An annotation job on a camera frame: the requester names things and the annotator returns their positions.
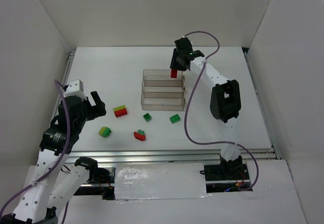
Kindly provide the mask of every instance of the white table surface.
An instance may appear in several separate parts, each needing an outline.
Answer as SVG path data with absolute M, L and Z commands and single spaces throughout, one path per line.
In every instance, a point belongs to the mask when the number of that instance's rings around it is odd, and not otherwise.
M 197 47 L 208 54 L 215 48 Z M 86 123 L 73 151 L 157 151 L 219 149 L 219 145 L 199 146 L 187 140 L 184 133 L 184 111 L 142 111 L 141 83 L 144 69 L 168 69 L 172 47 L 106 47 L 77 48 L 68 80 L 84 82 L 85 94 L 98 91 L 106 104 L 107 115 Z M 237 131 L 239 142 L 249 149 L 267 150 L 271 144 L 259 108 L 252 80 L 241 48 L 222 47 L 209 59 L 221 74 L 236 79 L 240 85 L 242 109 Z M 185 98 L 189 98 L 197 75 L 185 72 Z M 223 140 L 223 132 L 210 113 L 211 92 L 201 82 L 195 92 L 188 116 L 188 130 L 200 142 Z M 116 118 L 113 108 L 126 105 L 128 114 Z M 148 123 L 143 115 L 149 113 Z M 169 118 L 178 114 L 180 122 Z M 98 135 L 101 127 L 111 128 L 108 138 Z M 133 132 L 146 133 L 146 141 L 138 141 Z

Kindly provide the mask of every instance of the green and yellow lego brick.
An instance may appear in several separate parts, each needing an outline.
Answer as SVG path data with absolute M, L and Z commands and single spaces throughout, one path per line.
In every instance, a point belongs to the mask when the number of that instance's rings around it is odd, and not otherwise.
M 106 137 L 109 136 L 110 133 L 111 133 L 111 129 L 109 129 L 108 127 L 102 127 L 102 128 L 100 129 L 100 131 L 99 131 L 98 134 L 99 134 L 101 137 L 106 138 Z

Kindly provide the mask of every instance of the green block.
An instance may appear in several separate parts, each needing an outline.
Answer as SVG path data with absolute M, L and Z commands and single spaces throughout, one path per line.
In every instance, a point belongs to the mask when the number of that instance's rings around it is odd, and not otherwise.
M 99 131 L 99 135 L 104 138 L 108 137 L 110 133 L 111 129 L 109 129 L 108 127 L 102 127 Z
M 152 117 L 151 117 L 151 115 L 150 114 L 145 114 L 144 116 L 143 116 L 143 118 L 144 118 L 144 120 L 145 121 L 150 121 L 151 119 L 152 119 Z
M 140 135 L 145 135 L 145 132 L 143 130 L 140 130 L 140 129 L 137 131 L 137 133 L 140 134 Z
M 177 114 L 173 115 L 172 117 L 170 117 L 170 121 L 173 124 L 176 123 L 176 122 L 178 122 L 178 121 L 180 121 L 179 115 L 177 115 Z

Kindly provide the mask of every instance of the red and green lego piece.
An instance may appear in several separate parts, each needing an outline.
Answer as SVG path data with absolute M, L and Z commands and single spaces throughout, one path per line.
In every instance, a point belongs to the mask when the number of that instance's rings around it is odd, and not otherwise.
M 100 129 L 100 131 L 99 131 L 98 134 L 99 134 L 101 137 L 106 138 L 106 137 L 109 136 L 110 133 L 111 133 L 111 129 L 109 129 L 108 127 L 102 127 L 102 128 Z
M 126 110 L 125 105 L 115 107 L 113 109 L 113 112 L 114 112 L 116 118 L 127 114 L 127 110 Z
M 140 129 L 137 132 L 134 132 L 134 137 L 140 141 L 146 140 L 145 132 Z

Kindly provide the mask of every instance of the white wall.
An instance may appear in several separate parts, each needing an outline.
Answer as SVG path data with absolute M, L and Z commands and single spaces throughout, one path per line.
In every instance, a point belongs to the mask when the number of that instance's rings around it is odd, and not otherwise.
M 27 166 L 49 126 L 67 51 L 37 0 L 0 0 L 0 14 L 0 166 Z
M 40 0 L 72 48 L 165 46 L 193 30 L 249 47 L 268 0 Z M 200 36 L 196 46 L 214 45 Z
M 248 53 L 309 224 L 324 219 L 323 24 L 324 0 L 271 0 Z

